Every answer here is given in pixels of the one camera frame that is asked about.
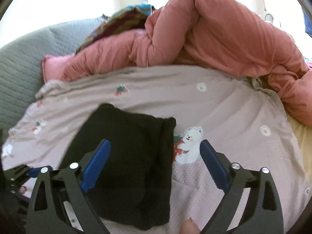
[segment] metal screw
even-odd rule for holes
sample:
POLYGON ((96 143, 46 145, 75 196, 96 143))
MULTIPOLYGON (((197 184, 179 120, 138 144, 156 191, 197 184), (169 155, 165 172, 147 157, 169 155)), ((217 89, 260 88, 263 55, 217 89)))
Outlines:
POLYGON ((78 163, 71 163, 71 165, 69 166, 69 168, 71 169, 76 169, 78 168, 79 164, 78 163))
POLYGON ((48 167, 43 167, 40 172, 41 173, 46 173, 48 170, 49 170, 48 167))
POLYGON ((269 171, 269 169, 268 169, 268 168, 263 167, 263 168, 262 168, 262 172, 263 172, 263 173, 269 173, 270 171, 269 171))
POLYGON ((235 170, 239 170, 241 168, 241 166, 238 163, 233 163, 232 168, 235 170))

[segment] white cartoon bear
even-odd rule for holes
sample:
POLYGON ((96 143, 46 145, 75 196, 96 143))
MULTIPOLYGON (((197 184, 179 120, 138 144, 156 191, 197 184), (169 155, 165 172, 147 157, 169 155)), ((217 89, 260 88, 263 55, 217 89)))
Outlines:
POLYGON ((181 150, 180 154, 175 156, 175 161, 180 164, 194 163, 199 157, 199 145, 202 139, 202 128, 188 128, 182 138, 183 142, 177 146, 181 150))

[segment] blue garment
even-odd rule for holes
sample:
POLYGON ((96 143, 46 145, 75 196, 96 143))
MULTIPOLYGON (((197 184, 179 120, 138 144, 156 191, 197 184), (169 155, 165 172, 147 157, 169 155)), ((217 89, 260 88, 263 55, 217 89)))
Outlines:
POLYGON ((305 12, 303 12, 303 16, 305 19, 305 32, 309 34, 310 37, 312 37, 312 22, 305 12))

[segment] pink comforter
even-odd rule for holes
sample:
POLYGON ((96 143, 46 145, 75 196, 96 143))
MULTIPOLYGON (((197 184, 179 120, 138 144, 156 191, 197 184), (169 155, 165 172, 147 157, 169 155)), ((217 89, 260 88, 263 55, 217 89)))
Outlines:
POLYGON ((93 43, 61 80, 116 69, 188 64, 237 77, 267 75, 286 111, 312 127, 312 70, 284 31, 235 0, 170 0, 135 29, 93 43))

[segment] folded black garment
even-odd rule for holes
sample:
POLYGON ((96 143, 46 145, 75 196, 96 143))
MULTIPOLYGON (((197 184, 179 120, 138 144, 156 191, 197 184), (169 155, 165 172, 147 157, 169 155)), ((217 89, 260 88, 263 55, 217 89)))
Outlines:
POLYGON ((66 168, 102 139, 111 154, 85 195, 100 217, 142 230, 166 224, 170 214, 174 118, 127 113, 103 104, 91 114, 61 162, 66 168))

